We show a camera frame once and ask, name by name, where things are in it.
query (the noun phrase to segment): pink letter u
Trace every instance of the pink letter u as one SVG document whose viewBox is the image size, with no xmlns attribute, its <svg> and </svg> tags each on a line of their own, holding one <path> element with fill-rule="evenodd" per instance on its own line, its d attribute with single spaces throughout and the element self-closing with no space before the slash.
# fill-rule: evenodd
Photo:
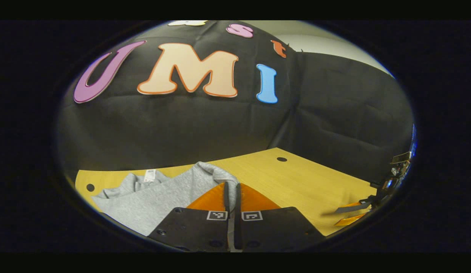
<svg viewBox="0 0 471 273">
<path fill-rule="evenodd" d="M 110 82 L 114 78 L 117 70 L 121 66 L 122 62 L 126 59 L 126 57 L 135 49 L 136 47 L 144 44 L 146 41 L 136 42 L 125 47 L 120 48 L 117 50 L 117 55 L 112 59 L 109 63 L 107 68 L 105 69 L 104 73 L 100 78 L 97 80 L 96 83 L 93 85 L 87 85 L 88 78 L 90 78 L 92 72 L 95 68 L 102 62 L 105 58 L 107 58 L 112 52 L 105 54 L 104 56 L 98 58 L 93 62 L 88 69 L 83 73 L 82 77 L 77 83 L 74 91 L 74 100 L 78 104 L 83 102 L 88 102 L 90 100 L 95 99 L 98 95 L 100 95 L 106 88 L 109 86 Z"/>
</svg>

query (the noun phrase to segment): peach letter m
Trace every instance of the peach letter m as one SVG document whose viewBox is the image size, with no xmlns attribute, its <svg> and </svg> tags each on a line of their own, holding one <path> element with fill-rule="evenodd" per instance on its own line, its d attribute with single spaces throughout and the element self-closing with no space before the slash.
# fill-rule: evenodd
<svg viewBox="0 0 471 273">
<path fill-rule="evenodd" d="M 237 96 L 233 82 L 234 65 L 239 60 L 236 55 L 216 51 L 202 61 L 188 44 L 166 43 L 159 49 L 163 52 L 149 78 L 138 85 L 138 92 L 145 95 L 174 92 L 177 85 L 171 80 L 171 75 L 176 69 L 188 92 L 195 92 L 210 74 L 210 81 L 203 87 L 205 93 L 216 97 Z"/>
</svg>

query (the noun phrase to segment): yellow wooden tabletop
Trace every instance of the yellow wooden tabletop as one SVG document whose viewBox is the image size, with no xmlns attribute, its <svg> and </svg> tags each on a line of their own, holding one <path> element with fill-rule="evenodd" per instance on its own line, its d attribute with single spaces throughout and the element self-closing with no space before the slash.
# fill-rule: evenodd
<svg viewBox="0 0 471 273">
<path fill-rule="evenodd" d="M 351 213 L 331 214 L 339 206 L 358 202 L 376 189 L 370 183 L 322 166 L 308 159 L 298 157 L 279 148 L 255 152 L 227 159 L 209 162 L 262 193 L 280 207 L 296 207 L 323 235 L 341 229 L 335 226 L 341 218 L 367 212 L 359 210 Z M 192 168 L 191 165 L 156 168 L 168 177 L 175 177 Z M 104 188 L 117 188 L 122 180 L 133 173 L 144 175 L 145 169 L 135 171 L 83 171 L 76 177 L 75 187 L 79 194 L 95 209 L 91 196 L 99 194 Z M 87 185 L 95 189 L 90 192 Z"/>
</svg>

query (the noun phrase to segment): clothing tag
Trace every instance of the clothing tag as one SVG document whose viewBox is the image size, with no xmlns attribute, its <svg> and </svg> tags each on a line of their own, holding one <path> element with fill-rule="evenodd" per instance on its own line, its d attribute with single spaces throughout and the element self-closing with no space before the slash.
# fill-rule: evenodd
<svg viewBox="0 0 471 273">
<path fill-rule="evenodd" d="M 145 182 L 154 182 L 156 178 L 156 169 L 147 169 L 145 174 Z"/>
</svg>

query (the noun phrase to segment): letter m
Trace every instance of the letter m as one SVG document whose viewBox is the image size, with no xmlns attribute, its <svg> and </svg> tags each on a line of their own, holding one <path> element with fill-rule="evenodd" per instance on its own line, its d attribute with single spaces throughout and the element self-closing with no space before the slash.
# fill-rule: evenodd
<svg viewBox="0 0 471 273">
<path fill-rule="evenodd" d="M 149 78 L 138 85 L 138 92 L 146 95 L 169 94 L 177 85 L 171 80 L 174 69 L 188 92 L 195 92 L 205 77 L 210 81 L 203 87 L 205 93 L 216 97 L 235 97 L 233 84 L 234 64 L 239 60 L 234 54 L 216 51 L 203 61 L 191 45 L 167 43 L 159 46 L 163 50 Z"/>
</svg>

